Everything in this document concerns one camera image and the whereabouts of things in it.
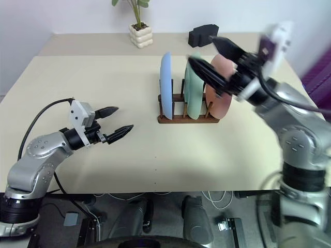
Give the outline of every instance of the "gray floor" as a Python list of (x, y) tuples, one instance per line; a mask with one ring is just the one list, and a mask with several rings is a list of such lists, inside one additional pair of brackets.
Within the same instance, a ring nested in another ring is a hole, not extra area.
[[(149, 235), (163, 235), (182, 237), (183, 236), (183, 219), (181, 218), (181, 205), (186, 195), (202, 196), (201, 192), (176, 192), (168, 195), (156, 195), (147, 193), (144, 197), (150, 198), (154, 202), (154, 218), (153, 229)], [(212, 197), (218, 199), (221, 192), (213, 192)], [(116, 194), (122, 198), (128, 198), (132, 195)], [(226, 204), (230, 199), (230, 192), (226, 195), (223, 202)], [(217, 227), (217, 220), (227, 218), (241, 218), (243, 222), (244, 233), (248, 248), (262, 247), (260, 234), (258, 232), (256, 218), (255, 218), (255, 197), (245, 199), (233, 198), (231, 205), (224, 211), (217, 210), (213, 207), (211, 202), (203, 196), (203, 206), (206, 209), (209, 220), (212, 224), (214, 233), (214, 247), (234, 247), (233, 236), (231, 231), (220, 232)], [(56, 203), (63, 214), (68, 211), (77, 211), (75, 206), (66, 200), (48, 199), (46, 198), (43, 203)], [(107, 221), (102, 226), (102, 239), (105, 239), (109, 231), (120, 214), (121, 210), (125, 207), (127, 202), (113, 199), (108, 195), (97, 198), (97, 202), (93, 208), (100, 212), (107, 214)], [(277, 247), (275, 242), (272, 242), (271, 237), (275, 236), (274, 228), (269, 220), (270, 200), (265, 198), (262, 200), (260, 207), (263, 229), (265, 231), (266, 240), (270, 248)], [(63, 226), (63, 219), (58, 214), (54, 206), (45, 206), (40, 211), (41, 221), (37, 228), (37, 233), (41, 235), (41, 247), (75, 247), (79, 235), (80, 224), (83, 214), (80, 214), (79, 223), (77, 226), (65, 227)]]

